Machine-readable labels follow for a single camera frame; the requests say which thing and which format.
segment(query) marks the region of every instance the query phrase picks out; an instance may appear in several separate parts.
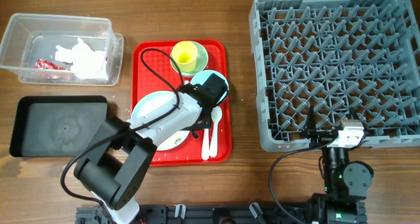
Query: wooden tabletop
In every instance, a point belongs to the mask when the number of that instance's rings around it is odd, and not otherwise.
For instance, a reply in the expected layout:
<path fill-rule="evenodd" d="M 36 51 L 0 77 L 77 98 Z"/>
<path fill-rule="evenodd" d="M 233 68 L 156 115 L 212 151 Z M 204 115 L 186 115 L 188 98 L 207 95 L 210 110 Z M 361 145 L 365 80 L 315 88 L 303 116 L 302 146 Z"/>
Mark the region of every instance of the wooden tabletop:
<path fill-rule="evenodd" d="M 420 2 L 413 1 L 420 13 Z M 0 35 L 16 12 L 109 18 L 125 38 L 123 69 L 114 87 L 30 85 L 0 70 L 0 223 L 74 223 L 75 209 L 95 204 L 68 196 L 59 177 L 69 158 L 13 158 L 9 145 L 18 101 L 26 95 L 104 95 L 112 111 L 129 118 L 132 51 L 139 43 L 169 39 L 218 39 L 225 47 L 231 85 L 233 151 L 210 166 L 151 168 L 136 194 L 140 204 L 186 205 L 272 203 L 268 170 L 280 154 L 259 144 L 255 65 L 248 14 L 253 0 L 0 0 Z M 279 164 L 274 186 L 281 201 L 303 202 L 323 192 L 319 152 Z M 420 148 L 360 148 L 350 152 L 375 170 L 366 200 L 370 223 L 420 220 Z M 89 195 L 69 175 L 73 191 Z"/>

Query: green saucer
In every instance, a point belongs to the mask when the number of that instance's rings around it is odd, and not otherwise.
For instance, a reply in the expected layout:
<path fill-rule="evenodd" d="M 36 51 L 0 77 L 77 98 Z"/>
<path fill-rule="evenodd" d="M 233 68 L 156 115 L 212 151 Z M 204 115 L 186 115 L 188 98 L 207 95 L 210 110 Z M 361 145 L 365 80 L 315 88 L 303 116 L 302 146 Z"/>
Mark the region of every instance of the green saucer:
<path fill-rule="evenodd" d="M 204 70 L 204 68 L 207 66 L 207 63 L 209 62 L 209 54 L 207 53 L 207 51 L 205 50 L 203 45 L 201 45 L 201 44 L 199 44 L 195 41 L 191 41 L 191 42 L 197 47 L 197 50 L 198 50 L 196 67 L 191 72 L 181 71 L 181 74 L 183 76 L 190 76 L 190 77 L 192 77 L 195 74 L 197 74 L 198 72 Z M 175 65 L 172 63 L 172 61 L 169 60 L 169 62 L 171 63 L 172 69 L 174 71 L 178 72 L 177 69 L 175 68 Z"/>

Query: cup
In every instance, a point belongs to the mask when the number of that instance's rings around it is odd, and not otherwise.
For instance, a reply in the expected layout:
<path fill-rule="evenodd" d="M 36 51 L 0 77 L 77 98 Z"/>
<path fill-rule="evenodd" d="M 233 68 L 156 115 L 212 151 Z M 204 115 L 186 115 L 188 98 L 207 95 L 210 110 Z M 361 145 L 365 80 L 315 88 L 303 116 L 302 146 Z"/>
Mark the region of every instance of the cup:
<path fill-rule="evenodd" d="M 197 47 L 190 41 L 177 43 L 171 52 L 172 58 L 182 72 L 191 72 L 197 64 Z"/>

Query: red wrapper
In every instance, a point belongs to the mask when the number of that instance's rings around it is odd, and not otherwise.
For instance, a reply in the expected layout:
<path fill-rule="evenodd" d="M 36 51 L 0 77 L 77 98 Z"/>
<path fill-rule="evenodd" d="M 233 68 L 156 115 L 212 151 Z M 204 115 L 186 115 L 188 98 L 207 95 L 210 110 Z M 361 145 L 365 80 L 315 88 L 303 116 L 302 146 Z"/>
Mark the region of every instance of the red wrapper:
<path fill-rule="evenodd" d="M 63 67 L 56 66 L 55 64 L 49 62 L 48 60 L 38 59 L 34 66 L 35 69 L 46 69 L 46 70 L 67 70 Z M 66 74 L 66 73 L 55 73 L 55 72 L 34 72 L 36 76 L 47 78 L 47 79 L 66 79 L 71 80 L 73 78 L 73 74 Z"/>

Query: oval white plate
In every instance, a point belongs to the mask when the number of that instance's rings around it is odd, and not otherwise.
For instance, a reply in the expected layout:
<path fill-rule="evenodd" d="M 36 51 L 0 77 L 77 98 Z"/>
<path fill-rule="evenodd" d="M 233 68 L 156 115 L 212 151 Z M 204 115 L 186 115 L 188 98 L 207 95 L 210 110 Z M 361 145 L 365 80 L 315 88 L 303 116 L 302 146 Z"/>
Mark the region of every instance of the oval white plate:
<path fill-rule="evenodd" d="M 150 113 L 156 108 L 162 106 L 173 98 L 173 92 L 170 91 L 156 91 L 146 95 L 134 107 L 131 119 L 138 118 Z M 189 131 L 178 131 L 170 136 L 165 142 L 161 143 L 157 150 L 165 151 L 180 145 L 188 136 Z"/>

